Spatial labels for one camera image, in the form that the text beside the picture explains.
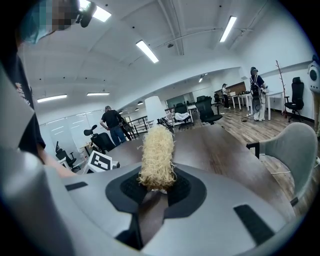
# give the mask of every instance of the beige fibrous object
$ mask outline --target beige fibrous object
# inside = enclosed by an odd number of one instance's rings
[[[139,183],[149,190],[171,187],[177,177],[171,162],[173,151],[172,133],[162,125],[152,127],[143,139]]]

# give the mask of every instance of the chair armrest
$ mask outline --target chair armrest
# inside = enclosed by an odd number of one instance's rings
[[[260,155],[260,143],[259,142],[248,143],[246,145],[246,147],[248,149],[254,148],[255,156],[259,159],[259,155]]]

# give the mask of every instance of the black pants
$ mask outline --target black pants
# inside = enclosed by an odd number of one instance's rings
[[[126,130],[123,126],[121,126],[121,129],[122,129],[124,135],[128,138],[128,140],[131,141],[131,136],[130,136],[130,134],[127,132],[127,130]]]
[[[228,95],[223,95],[224,98],[224,107],[225,108],[229,108],[229,99],[228,99]]]

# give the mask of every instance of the white cable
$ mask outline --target white cable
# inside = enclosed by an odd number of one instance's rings
[[[270,172],[271,174],[287,174],[291,173],[291,171],[280,171],[280,172]]]

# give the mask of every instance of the blue jeans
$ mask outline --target blue jeans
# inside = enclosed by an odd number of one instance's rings
[[[121,130],[120,126],[110,128],[110,135],[116,147],[119,146],[121,143],[127,141],[125,138],[125,134]]]

